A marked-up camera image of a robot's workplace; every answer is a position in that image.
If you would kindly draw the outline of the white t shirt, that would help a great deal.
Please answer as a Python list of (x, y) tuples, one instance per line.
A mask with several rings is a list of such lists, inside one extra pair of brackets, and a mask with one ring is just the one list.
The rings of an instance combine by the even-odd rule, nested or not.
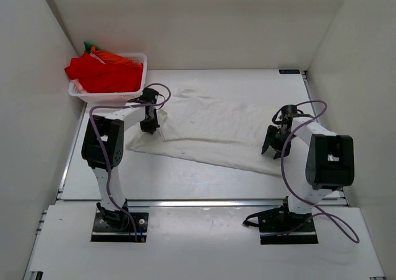
[(216, 98), (195, 82), (183, 83), (157, 111), (160, 128), (152, 135), (130, 128), (126, 148), (278, 176), (280, 163), (261, 153), (275, 112), (266, 104)]

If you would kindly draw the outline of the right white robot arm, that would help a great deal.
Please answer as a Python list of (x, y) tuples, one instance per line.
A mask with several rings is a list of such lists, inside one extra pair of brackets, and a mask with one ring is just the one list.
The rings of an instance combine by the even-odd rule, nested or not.
[(286, 199), (288, 209), (277, 216), (278, 225), (285, 231), (299, 224), (299, 215), (311, 214), (324, 197), (350, 186), (355, 178), (353, 138), (327, 130), (307, 114), (274, 117), (267, 128), (262, 153), (272, 148), (273, 158), (283, 161), (296, 137), (308, 146), (306, 180), (298, 193), (290, 192)]

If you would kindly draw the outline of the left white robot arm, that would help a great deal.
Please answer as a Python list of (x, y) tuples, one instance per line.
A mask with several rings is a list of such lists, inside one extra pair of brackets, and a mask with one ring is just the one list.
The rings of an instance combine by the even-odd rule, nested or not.
[(140, 124), (143, 132), (153, 134), (158, 128), (158, 103), (128, 103), (125, 106), (94, 106), (82, 144), (81, 155), (92, 169), (98, 183), (101, 218), (117, 231), (131, 226), (137, 232), (121, 189), (118, 166), (124, 153), (124, 133)]

